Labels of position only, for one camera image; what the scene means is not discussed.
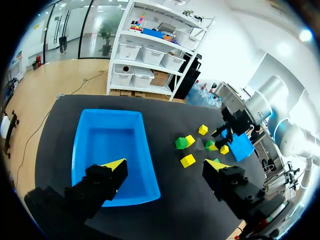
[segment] red object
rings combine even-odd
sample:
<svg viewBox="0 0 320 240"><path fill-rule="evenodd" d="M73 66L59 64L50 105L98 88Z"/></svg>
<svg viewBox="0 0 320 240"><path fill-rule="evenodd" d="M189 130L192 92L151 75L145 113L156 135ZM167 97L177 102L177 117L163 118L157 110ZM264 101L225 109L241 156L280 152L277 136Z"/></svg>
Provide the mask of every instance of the red object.
<svg viewBox="0 0 320 240"><path fill-rule="evenodd" d="M37 55L35 57L35 60L38 62L38 67L40 67L41 66L41 55Z"/></svg>

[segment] white storage bin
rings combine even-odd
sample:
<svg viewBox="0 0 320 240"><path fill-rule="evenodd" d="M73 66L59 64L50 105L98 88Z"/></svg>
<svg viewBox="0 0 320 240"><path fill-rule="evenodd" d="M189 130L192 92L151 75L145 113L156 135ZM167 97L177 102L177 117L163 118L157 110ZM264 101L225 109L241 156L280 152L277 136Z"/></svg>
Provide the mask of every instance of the white storage bin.
<svg viewBox="0 0 320 240"><path fill-rule="evenodd" d="M129 67L129 71L124 71L124 67ZM131 66L115 64L112 76L112 85L116 86L129 86L134 69Z"/></svg>
<svg viewBox="0 0 320 240"><path fill-rule="evenodd" d="M189 50L193 50L196 46L197 43L199 43L200 41L198 39L196 39L194 36L191 36L190 34L184 32L184 31L178 31L176 30L174 32L175 36L176 36L176 41L177 43Z"/></svg>
<svg viewBox="0 0 320 240"><path fill-rule="evenodd" d="M159 65L167 52L157 49L153 45L143 45L142 61L145 64Z"/></svg>
<svg viewBox="0 0 320 240"><path fill-rule="evenodd" d="M152 71L148 68L135 66L133 70L134 70L134 76L132 80L133 80L133 85L136 88L146 89L147 87L149 87L152 79L155 78Z"/></svg>
<svg viewBox="0 0 320 240"><path fill-rule="evenodd" d="M180 58L178 56L173 56L169 53L164 55L161 63L167 68L171 70L178 71L181 65L185 62L186 60L183 58Z"/></svg>
<svg viewBox="0 0 320 240"><path fill-rule="evenodd" d="M133 41L121 41L119 43L119 59L136 60L138 52L142 45Z"/></svg>

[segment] black table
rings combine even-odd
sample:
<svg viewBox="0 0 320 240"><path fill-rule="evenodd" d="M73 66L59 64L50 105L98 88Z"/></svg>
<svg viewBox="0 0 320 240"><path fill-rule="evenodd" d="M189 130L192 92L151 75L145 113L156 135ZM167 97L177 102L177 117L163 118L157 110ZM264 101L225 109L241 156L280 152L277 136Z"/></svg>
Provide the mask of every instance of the black table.
<svg viewBox="0 0 320 240"><path fill-rule="evenodd" d="M223 124L219 110L182 103L124 97L66 95L54 104L43 128L35 164L35 185L51 186L63 195L71 186L71 162L78 121L83 109L130 110L142 113L159 185L158 200L133 206L103 207L86 224L125 240L225 240L240 224L225 202L218 202L202 177L204 159L234 165L232 153L208 152L204 144ZM209 133L198 133L201 124ZM177 150L175 140L192 134L196 142ZM196 163L183 168L180 159L192 153ZM255 154L237 163L258 187L264 172Z"/></svg>

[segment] glass door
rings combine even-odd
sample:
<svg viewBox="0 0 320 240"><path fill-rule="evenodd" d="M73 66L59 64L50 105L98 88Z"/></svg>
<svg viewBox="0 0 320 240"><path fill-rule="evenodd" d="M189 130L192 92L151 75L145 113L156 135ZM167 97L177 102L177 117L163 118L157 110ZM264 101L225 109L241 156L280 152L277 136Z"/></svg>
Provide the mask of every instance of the glass door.
<svg viewBox="0 0 320 240"><path fill-rule="evenodd" d="M45 61L78 58L79 41L90 0L62 0L54 5L47 28Z"/></svg>
<svg viewBox="0 0 320 240"><path fill-rule="evenodd" d="M125 1L94 0L88 13L80 46L80 58L110 59Z"/></svg>

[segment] box on shelf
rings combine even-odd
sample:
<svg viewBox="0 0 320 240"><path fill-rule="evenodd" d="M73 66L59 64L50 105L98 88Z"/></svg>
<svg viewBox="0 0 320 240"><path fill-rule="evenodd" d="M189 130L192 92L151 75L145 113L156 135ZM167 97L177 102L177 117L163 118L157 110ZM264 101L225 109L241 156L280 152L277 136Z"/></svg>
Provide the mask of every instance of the box on shelf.
<svg viewBox="0 0 320 240"><path fill-rule="evenodd" d="M131 66L115 64L111 84L116 86L129 86L133 75L134 69Z"/></svg>
<svg viewBox="0 0 320 240"><path fill-rule="evenodd" d="M152 29L149 29L149 28L144 28L142 33L146 34L146 35L150 35L150 36L156 37L156 38L159 38L159 39L162 39L163 36L164 36L164 34L162 32L155 31L155 30L152 30Z"/></svg>
<svg viewBox="0 0 320 240"><path fill-rule="evenodd" d="M177 54L168 52L161 60L161 63L167 68L171 70L178 71L181 67L181 65L186 60L179 57Z"/></svg>
<svg viewBox="0 0 320 240"><path fill-rule="evenodd" d="M139 98L145 98L146 97L146 93L143 91L135 91L134 92L134 96L135 97L139 97Z"/></svg>
<svg viewBox="0 0 320 240"><path fill-rule="evenodd" d="M143 45L142 48L142 61L145 64L159 65L162 58L167 52L158 49L153 45Z"/></svg>
<svg viewBox="0 0 320 240"><path fill-rule="evenodd" d="M169 74L163 71L152 70L154 79L152 79L150 85L156 85L163 87L166 84Z"/></svg>
<svg viewBox="0 0 320 240"><path fill-rule="evenodd" d="M119 89L111 89L109 95L110 96L120 96L121 90Z"/></svg>
<svg viewBox="0 0 320 240"><path fill-rule="evenodd" d="M176 30L174 34L175 34L175 39L177 43L180 46L186 49L189 49L191 51L196 47L196 44L200 42L194 36L191 36L189 33L186 33L184 31Z"/></svg>
<svg viewBox="0 0 320 240"><path fill-rule="evenodd" d="M119 43L119 59L136 60L142 45L133 41L121 41Z"/></svg>
<svg viewBox="0 0 320 240"><path fill-rule="evenodd" d="M130 90L121 90L120 96L131 96L132 92Z"/></svg>
<svg viewBox="0 0 320 240"><path fill-rule="evenodd" d="M148 68L135 66L133 68L134 76L133 76L133 86L136 88L144 88L149 87L152 79L155 78L152 71Z"/></svg>

